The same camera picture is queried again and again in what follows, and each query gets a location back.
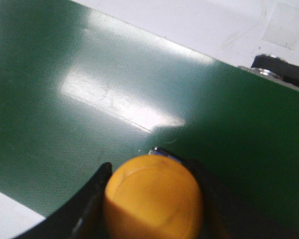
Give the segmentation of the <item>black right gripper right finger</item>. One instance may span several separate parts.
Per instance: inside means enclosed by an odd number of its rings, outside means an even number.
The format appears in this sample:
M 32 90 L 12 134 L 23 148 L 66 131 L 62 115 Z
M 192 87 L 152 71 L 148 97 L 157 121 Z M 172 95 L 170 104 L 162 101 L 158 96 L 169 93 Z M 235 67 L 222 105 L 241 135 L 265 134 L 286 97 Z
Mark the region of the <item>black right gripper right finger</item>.
M 299 233 L 266 217 L 239 198 L 195 159 L 181 163 L 203 194 L 207 230 L 217 239 L 299 239 Z

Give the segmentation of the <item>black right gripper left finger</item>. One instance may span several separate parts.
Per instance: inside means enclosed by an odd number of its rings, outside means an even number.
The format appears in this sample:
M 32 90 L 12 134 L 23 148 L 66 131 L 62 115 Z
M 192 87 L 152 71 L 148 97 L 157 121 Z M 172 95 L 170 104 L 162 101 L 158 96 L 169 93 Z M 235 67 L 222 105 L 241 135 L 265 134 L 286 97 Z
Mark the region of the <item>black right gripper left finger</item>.
M 102 204 L 112 164 L 103 163 L 62 207 L 16 239 L 105 239 Z

